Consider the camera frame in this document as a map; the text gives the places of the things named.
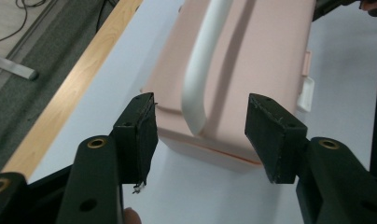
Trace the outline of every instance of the gray carpet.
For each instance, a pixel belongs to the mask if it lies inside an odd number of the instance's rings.
[[[49,10],[50,14],[54,14],[51,21],[41,21],[47,23],[41,35],[27,37],[35,38],[36,41],[21,64],[36,70],[39,78],[28,81],[11,76],[0,90],[0,170],[95,35],[96,22],[104,1],[64,2],[62,7],[52,7]],[[101,21],[105,20],[111,10],[112,7],[106,4]]]

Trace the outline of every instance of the finger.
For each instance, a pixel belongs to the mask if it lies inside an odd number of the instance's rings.
[[[363,1],[360,7],[362,10],[370,11],[377,8],[377,2],[369,3],[368,1]]]
[[[125,224],[142,224],[139,215],[131,208],[124,209]]]

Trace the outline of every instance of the white table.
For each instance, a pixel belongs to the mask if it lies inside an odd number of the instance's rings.
[[[140,6],[31,182],[71,164],[82,140],[111,131],[140,93],[182,2],[146,0]],[[377,90],[377,19],[357,5],[339,8],[313,24],[308,49],[316,83],[313,112],[298,117],[309,127],[309,137],[344,142],[368,168]],[[132,195],[132,189],[124,186],[124,205],[136,210],[143,223],[302,223],[295,186],[269,184],[262,167],[218,156],[209,163],[162,142],[147,187],[138,195]]]

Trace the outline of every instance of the human finger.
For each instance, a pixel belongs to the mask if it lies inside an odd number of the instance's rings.
[[[126,208],[124,209],[124,221],[125,224],[142,224],[142,221],[132,208]]]

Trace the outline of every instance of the white surface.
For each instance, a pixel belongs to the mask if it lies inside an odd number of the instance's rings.
[[[31,181],[71,164],[82,140],[111,131],[146,82],[181,3],[142,4]],[[357,5],[339,8],[314,23],[309,50],[316,83],[313,112],[299,117],[308,125],[310,137],[338,139],[368,166],[377,85],[377,19],[357,10]],[[139,195],[131,194],[132,186],[124,190],[125,206],[138,211],[143,223],[302,223],[295,186],[269,184],[261,167],[219,157],[200,161],[162,142],[145,190]]]
[[[216,43],[229,16],[231,5],[231,0],[213,0],[209,3],[188,61],[182,91],[182,113],[194,135],[200,134],[206,123],[206,79]]]

